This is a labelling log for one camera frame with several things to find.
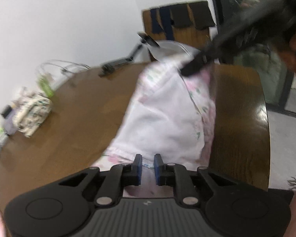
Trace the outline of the pink floral dress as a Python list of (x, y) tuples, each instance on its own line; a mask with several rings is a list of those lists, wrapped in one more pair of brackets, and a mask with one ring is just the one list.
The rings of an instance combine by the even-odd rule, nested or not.
[(144, 69), (116, 136), (95, 161), (106, 171), (142, 156), (141, 184), (126, 187), (125, 198), (173, 195), (170, 187), (155, 182), (156, 154), (191, 171), (209, 165), (216, 118), (212, 68), (184, 77), (180, 69), (191, 60), (189, 54), (177, 54)]

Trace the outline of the white tissue bundle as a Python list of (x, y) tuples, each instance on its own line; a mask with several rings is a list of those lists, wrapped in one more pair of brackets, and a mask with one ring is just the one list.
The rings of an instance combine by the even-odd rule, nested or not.
[(35, 93), (27, 87), (19, 88), (13, 95), (12, 102), (14, 104), (20, 104), (24, 99), (32, 97)]

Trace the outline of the wooden chair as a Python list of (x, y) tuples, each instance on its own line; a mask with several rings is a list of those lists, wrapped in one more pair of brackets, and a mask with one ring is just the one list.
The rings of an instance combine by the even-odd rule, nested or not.
[(215, 27), (208, 1), (183, 2), (143, 10), (145, 32), (154, 40), (176, 41), (201, 48)]

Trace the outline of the folded cream floral garment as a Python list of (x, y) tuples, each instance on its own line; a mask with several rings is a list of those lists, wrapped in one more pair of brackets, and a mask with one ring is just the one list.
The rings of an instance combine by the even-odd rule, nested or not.
[(41, 95), (27, 97), (13, 117), (13, 125), (25, 137), (31, 137), (52, 110), (52, 101)]

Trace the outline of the white plastic bag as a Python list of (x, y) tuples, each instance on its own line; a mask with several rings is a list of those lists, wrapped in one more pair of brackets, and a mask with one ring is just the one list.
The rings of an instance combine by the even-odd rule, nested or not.
[(159, 47), (148, 46), (148, 50), (152, 57), (157, 61), (162, 61), (167, 57), (181, 54), (194, 56), (199, 52), (195, 47), (176, 41), (160, 40), (156, 42)]

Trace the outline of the green spray bottle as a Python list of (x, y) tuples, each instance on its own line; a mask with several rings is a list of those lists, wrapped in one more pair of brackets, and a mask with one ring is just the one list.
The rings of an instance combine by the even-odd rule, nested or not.
[(44, 76), (38, 79), (38, 86), (46, 95), (46, 97), (51, 98), (54, 96), (54, 91), (51, 88), (49, 81)]

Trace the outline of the grey printed tin box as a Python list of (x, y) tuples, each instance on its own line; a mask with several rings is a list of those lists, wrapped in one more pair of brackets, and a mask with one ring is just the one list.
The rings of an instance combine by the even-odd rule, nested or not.
[(9, 136), (13, 135), (17, 131), (17, 127), (15, 127), (13, 124), (15, 113), (16, 110), (10, 105), (5, 106), (0, 113), (0, 115), (4, 119), (2, 123), (2, 128), (4, 129), (4, 132)]

